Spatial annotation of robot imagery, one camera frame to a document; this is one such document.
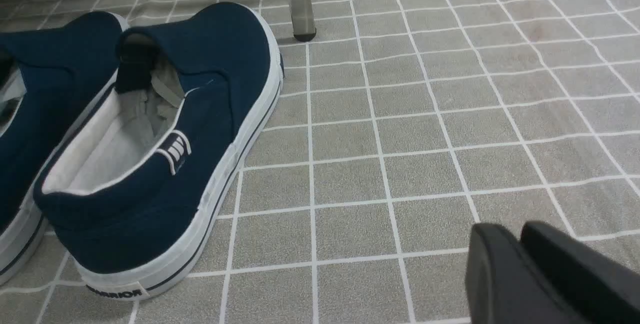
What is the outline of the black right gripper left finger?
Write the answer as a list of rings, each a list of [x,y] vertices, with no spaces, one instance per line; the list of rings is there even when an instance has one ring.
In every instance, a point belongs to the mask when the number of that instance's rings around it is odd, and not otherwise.
[[[473,324],[576,324],[578,313],[504,226],[471,227],[465,292]]]

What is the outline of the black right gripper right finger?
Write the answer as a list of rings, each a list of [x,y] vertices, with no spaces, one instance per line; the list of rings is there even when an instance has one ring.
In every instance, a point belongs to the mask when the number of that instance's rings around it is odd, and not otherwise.
[[[519,242],[551,286],[590,324],[640,322],[638,273],[544,222],[526,222]]]

